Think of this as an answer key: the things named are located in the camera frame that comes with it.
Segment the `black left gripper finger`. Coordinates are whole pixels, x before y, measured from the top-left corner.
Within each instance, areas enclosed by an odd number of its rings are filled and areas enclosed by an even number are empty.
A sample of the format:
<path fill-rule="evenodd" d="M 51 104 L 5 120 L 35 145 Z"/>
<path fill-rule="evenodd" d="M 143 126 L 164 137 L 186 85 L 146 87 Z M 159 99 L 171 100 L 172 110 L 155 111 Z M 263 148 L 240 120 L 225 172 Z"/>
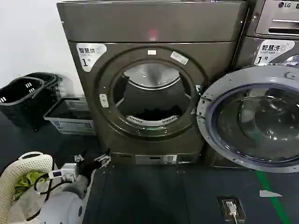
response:
<path fill-rule="evenodd" d="M 107 150 L 104 154 L 96 157 L 94 159 L 95 166 L 97 168 L 104 168 L 111 162 L 111 153 L 110 149 Z"/>
<path fill-rule="evenodd" d="M 75 162 L 84 161 L 87 151 L 88 151 L 88 149 L 84 149 L 83 152 L 81 152 L 80 154 L 74 155 Z"/>

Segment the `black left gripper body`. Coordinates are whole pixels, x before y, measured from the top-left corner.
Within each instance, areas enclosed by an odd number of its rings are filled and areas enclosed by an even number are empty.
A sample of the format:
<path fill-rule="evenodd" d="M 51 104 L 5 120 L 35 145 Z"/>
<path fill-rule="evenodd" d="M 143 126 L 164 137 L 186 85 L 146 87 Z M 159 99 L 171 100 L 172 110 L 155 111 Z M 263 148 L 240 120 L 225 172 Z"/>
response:
<path fill-rule="evenodd" d="M 91 157 L 86 157 L 78 165 L 78 175 L 84 176 L 91 182 L 92 173 L 98 168 L 98 162 Z"/>

